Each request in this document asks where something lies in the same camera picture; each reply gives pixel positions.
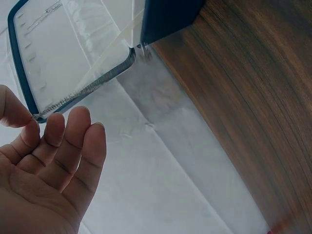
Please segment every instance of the hand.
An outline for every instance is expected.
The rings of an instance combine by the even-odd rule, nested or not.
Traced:
[[[77,233],[105,161],[104,127],[91,125],[89,111],[77,107],[66,129],[64,117],[52,114],[40,139],[38,123],[1,85],[0,120],[24,127],[0,147],[0,232]]]

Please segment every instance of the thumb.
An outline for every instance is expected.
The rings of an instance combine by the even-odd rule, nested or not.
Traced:
[[[0,122],[18,128],[26,126],[32,115],[6,86],[0,85]]]

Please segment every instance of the finger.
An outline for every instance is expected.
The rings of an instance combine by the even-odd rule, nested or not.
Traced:
[[[40,144],[33,152],[25,156],[17,166],[28,173],[38,174],[41,169],[53,160],[62,142],[64,130],[65,120],[63,115],[50,115]]]
[[[84,137],[79,168],[62,193],[80,217],[85,214],[97,190],[105,157],[105,130],[101,124],[94,124]]]
[[[0,147],[0,152],[14,165],[17,165],[27,154],[36,148],[39,141],[39,125],[34,119],[31,119],[23,128],[21,134],[11,144]]]
[[[0,121],[6,126],[18,128],[26,126],[31,119],[30,112],[12,91],[0,85]]]
[[[85,107],[77,107],[70,112],[57,154],[39,173],[39,177],[48,185],[59,191],[66,187],[79,164],[84,135],[90,125],[90,113]]]

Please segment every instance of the white tablecloth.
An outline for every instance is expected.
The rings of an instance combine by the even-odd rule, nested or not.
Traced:
[[[0,83],[19,95],[6,23],[15,2],[0,0]],[[81,234],[268,231],[234,166],[157,55],[79,105],[90,109],[94,122],[105,124],[108,141]],[[2,126],[0,131],[0,144],[20,132]]]

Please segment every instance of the wood grain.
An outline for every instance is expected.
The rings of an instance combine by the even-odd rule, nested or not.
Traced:
[[[154,44],[273,233],[312,233],[312,1],[208,0]]]

